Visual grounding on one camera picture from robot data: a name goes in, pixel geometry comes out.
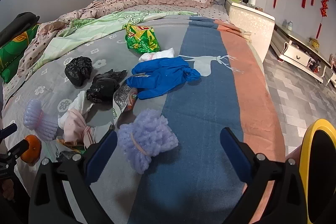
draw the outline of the white cup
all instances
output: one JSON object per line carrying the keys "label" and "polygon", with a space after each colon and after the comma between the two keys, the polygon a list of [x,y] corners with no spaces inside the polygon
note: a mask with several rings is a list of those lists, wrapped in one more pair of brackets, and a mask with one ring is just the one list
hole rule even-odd
{"label": "white cup", "polygon": [[254,6],[255,6],[255,1],[256,1],[256,0],[249,0],[249,4],[251,4],[251,5],[254,5]]}

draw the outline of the metal screw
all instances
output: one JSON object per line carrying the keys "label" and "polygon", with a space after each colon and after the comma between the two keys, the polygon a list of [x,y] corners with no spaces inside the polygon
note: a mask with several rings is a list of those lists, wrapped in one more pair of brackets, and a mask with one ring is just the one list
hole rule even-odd
{"label": "metal screw", "polygon": [[262,154],[262,153],[258,153],[256,155],[256,157],[257,157],[258,160],[265,160],[266,159],[266,156],[264,154]]}
{"label": "metal screw", "polygon": [[295,160],[292,159],[292,158],[290,158],[290,159],[288,159],[288,163],[289,163],[290,165],[295,165]]}
{"label": "metal screw", "polygon": [[42,163],[42,165],[47,165],[49,163],[49,159],[44,158],[41,163]]}
{"label": "metal screw", "polygon": [[74,161],[79,161],[81,158],[82,158],[82,156],[81,156],[80,154],[74,154],[74,155],[72,156],[72,159],[73,159]]}

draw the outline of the white deer pattern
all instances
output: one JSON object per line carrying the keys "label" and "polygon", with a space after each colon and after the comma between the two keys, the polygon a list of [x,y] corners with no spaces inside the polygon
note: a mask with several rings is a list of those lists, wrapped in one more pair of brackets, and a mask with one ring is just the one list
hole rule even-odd
{"label": "white deer pattern", "polygon": [[224,56],[185,56],[185,55],[179,55],[181,57],[186,57],[186,58],[192,58],[188,59],[186,61],[194,61],[194,69],[197,70],[202,76],[209,76],[211,74],[211,61],[217,61],[219,64],[225,65],[227,68],[234,72],[241,72],[236,68],[230,67],[230,63],[225,63],[222,61],[222,59],[225,59],[227,61],[229,60],[237,60],[237,58],[231,56],[231,55],[224,55]]}

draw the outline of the blue rubber glove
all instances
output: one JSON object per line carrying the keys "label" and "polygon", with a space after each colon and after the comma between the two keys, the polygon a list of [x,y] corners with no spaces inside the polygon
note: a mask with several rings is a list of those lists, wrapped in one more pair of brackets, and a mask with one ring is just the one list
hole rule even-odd
{"label": "blue rubber glove", "polygon": [[200,73],[189,67],[181,57],[159,58],[137,64],[132,73],[145,75],[128,78],[127,85],[146,89],[138,93],[139,99],[148,99],[163,95],[186,81],[194,81],[201,77]]}

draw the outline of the green plastic bag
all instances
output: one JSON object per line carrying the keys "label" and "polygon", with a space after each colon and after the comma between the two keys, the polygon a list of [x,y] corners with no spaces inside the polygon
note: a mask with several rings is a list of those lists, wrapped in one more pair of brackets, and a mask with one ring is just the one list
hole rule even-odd
{"label": "green plastic bag", "polygon": [[127,47],[135,50],[137,53],[158,52],[160,50],[159,43],[155,37],[152,27],[135,26],[126,24]]}

